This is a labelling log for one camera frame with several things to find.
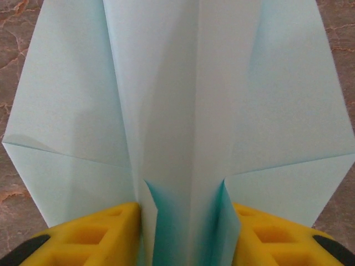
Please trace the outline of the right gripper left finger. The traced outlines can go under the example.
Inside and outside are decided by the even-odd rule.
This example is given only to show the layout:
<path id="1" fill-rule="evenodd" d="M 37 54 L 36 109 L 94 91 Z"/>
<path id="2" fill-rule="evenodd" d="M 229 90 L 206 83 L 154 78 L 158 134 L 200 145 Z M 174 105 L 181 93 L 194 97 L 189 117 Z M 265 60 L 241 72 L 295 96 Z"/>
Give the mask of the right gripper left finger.
<path id="1" fill-rule="evenodd" d="M 140 207 L 118 206 L 50 227 L 1 258 L 1 265 L 136 265 Z"/>

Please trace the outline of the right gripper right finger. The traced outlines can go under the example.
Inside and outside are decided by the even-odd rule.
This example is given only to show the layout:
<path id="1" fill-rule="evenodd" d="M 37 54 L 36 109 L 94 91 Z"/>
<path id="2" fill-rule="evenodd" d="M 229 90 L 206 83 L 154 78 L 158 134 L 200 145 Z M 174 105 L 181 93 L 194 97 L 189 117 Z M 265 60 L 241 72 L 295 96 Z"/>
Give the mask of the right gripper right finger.
<path id="1" fill-rule="evenodd" d="M 354 265 L 354 253 L 330 235 L 238 203 L 233 265 Z"/>

